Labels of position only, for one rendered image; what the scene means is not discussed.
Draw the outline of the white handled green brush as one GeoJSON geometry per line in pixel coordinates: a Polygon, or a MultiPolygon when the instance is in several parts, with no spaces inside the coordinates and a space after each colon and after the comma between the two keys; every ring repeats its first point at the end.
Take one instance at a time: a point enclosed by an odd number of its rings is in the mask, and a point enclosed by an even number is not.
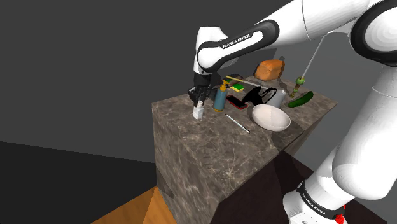
{"type": "Polygon", "coordinates": [[[318,53],[318,51],[319,51],[319,49],[320,49],[320,47],[321,47],[321,45],[322,45],[322,43],[323,43],[323,40],[324,40],[324,36],[321,38],[321,40],[320,40],[320,42],[319,42],[319,44],[318,44],[318,46],[317,46],[315,52],[313,53],[311,59],[309,60],[309,63],[308,63],[308,65],[307,65],[307,67],[305,68],[305,71],[303,72],[303,74],[302,74],[301,76],[299,76],[299,77],[296,79],[296,81],[295,81],[295,87],[293,88],[292,93],[289,95],[291,98],[294,98],[294,96],[295,96],[296,93],[298,92],[298,89],[305,83],[305,76],[306,76],[306,74],[307,74],[307,71],[309,70],[309,68],[310,68],[310,66],[311,66],[311,64],[312,64],[312,62],[313,62],[313,60],[314,60],[314,58],[316,57],[316,55],[317,55],[317,53],[318,53]]]}

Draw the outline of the white bowl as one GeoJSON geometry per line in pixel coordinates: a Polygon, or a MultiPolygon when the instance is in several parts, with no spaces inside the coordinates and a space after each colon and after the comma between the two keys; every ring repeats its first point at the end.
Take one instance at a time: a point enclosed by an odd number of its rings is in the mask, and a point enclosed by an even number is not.
{"type": "Polygon", "coordinates": [[[260,127],[273,132],[284,131],[291,125],[291,118],[283,110],[267,104],[254,106],[252,117],[260,127]]]}

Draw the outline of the thin silver pen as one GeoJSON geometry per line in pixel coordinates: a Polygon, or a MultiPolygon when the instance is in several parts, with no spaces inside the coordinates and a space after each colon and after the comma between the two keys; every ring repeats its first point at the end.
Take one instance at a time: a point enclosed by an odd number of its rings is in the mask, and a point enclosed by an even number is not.
{"type": "Polygon", "coordinates": [[[244,130],[245,132],[247,132],[248,134],[251,133],[250,130],[248,130],[247,128],[245,128],[243,125],[241,125],[238,121],[236,121],[235,119],[233,119],[230,115],[225,113],[225,116],[227,118],[229,118],[233,123],[235,123],[236,125],[238,125],[242,130],[244,130]]]}

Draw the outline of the green cucumber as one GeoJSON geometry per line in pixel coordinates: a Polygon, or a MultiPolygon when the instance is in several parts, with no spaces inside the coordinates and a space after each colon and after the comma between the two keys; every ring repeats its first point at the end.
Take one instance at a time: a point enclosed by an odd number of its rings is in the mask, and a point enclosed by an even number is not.
{"type": "Polygon", "coordinates": [[[313,98],[313,96],[314,96],[313,91],[309,91],[305,95],[301,96],[300,98],[289,102],[288,107],[295,108],[295,107],[302,106],[302,105],[306,104],[307,102],[309,102],[313,98]]]}

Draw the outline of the brown marble counter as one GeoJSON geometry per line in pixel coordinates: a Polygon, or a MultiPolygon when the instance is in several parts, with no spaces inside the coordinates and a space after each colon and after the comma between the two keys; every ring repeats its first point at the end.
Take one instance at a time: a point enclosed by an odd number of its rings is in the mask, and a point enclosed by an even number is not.
{"type": "Polygon", "coordinates": [[[291,118],[284,131],[257,125],[251,108],[226,104],[222,112],[206,100],[193,117],[188,95],[152,104],[157,185],[177,224],[210,224],[219,204],[282,151],[295,153],[336,102],[315,93],[306,104],[281,109],[291,118]],[[251,131],[242,130],[225,113],[251,131]]]}

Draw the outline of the long yellow handled utensil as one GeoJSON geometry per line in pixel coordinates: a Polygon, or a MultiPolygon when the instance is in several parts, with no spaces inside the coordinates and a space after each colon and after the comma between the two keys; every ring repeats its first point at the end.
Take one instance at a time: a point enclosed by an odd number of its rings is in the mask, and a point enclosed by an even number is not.
{"type": "Polygon", "coordinates": [[[246,83],[246,84],[248,84],[248,85],[252,85],[252,86],[256,86],[256,87],[262,87],[262,86],[259,85],[259,84],[251,83],[251,82],[249,82],[249,81],[241,80],[241,79],[234,78],[234,77],[231,77],[231,76],[226,76],[226,78],[229,78],[229,79],[235,80],[235,81],[239,81],[239,82],[243,82],[243,83],[246,83]]]}

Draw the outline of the blue spray bottle yellow top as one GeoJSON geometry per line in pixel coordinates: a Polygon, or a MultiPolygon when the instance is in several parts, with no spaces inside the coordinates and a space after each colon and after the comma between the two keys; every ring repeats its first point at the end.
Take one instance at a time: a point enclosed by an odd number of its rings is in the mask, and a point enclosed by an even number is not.
{"type": "Polygon", "coordinates": [[[227,97],[227,88],[228,88],[229,82],[223,80],[223,83],[217,89],[215,98],[214,98],[214,103],[213,103],[213,110],[217,112],[222,112],[225,108],[225,103],[226,103],[226,97],[227,97]]]}

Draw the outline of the brown bread loaf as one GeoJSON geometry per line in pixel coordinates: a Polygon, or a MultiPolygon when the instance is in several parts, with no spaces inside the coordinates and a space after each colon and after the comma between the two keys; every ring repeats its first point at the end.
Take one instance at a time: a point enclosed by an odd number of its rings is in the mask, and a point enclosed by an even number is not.
{"type": "Polygon", "coordinates": [[[282,76],[285,62],[279,59],[270,59],[258,64],[254,71],[254,77],[261,81],[271,81],[282,76]]]}

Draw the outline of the grey cup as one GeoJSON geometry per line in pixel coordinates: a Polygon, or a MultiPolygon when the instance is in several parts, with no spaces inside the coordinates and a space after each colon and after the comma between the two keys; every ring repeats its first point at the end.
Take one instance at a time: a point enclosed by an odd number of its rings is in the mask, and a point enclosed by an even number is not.
{"type": "Polygon", "coordinates": [[[276,108],[280,108],[283,100],[287,96],[287,93],[284,90],[277,90],[272,97],[267,101],[268,105],[274,106],[276,108]]]}

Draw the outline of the red and black phone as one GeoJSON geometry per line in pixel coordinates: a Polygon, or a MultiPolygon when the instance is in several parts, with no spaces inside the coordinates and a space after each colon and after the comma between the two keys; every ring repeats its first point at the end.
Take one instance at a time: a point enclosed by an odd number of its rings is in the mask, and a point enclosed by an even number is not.
{"type": "Polygon", "coordinates": [[[226,100],[237,109],[245,109],[248,105],[245,102],[242,102],[240,99],[236,98],[234,95],[228,95],[226,100]]]}

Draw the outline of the black jug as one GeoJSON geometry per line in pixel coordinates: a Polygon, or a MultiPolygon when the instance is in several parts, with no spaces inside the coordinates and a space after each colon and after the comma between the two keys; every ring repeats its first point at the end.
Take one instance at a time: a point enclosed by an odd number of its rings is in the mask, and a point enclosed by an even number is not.
{"type": "Polygon", "coordinates": [[[268,103],[269,100],[273,98],[273,96],[277,93],[276,88],[266,88],[262,93],[260,93],[260,90],[263,89],[263,87],[255,87],[252,90],[250,90],[242,99],[243,103],[251,102],[254,106],[259,105],[259,104],[266,104],[268,103]],[[268,93],[273,91],[273,94],[270,96],[269,99],[267,99],[265,102],[263,102],[263,97],[266,96],[268,93]]]}

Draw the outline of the green and yellow sponge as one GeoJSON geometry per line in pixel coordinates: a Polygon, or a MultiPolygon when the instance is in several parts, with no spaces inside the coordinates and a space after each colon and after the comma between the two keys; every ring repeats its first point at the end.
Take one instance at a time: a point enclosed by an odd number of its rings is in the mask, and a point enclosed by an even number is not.
{"type": "Polygon", "coordinates": [[[230,78],[225,78],[224,81],[227,82],[226,86],[236,92],[241,92],[244,90],[244,86],[240,84],[239,81],[230,78]]]}

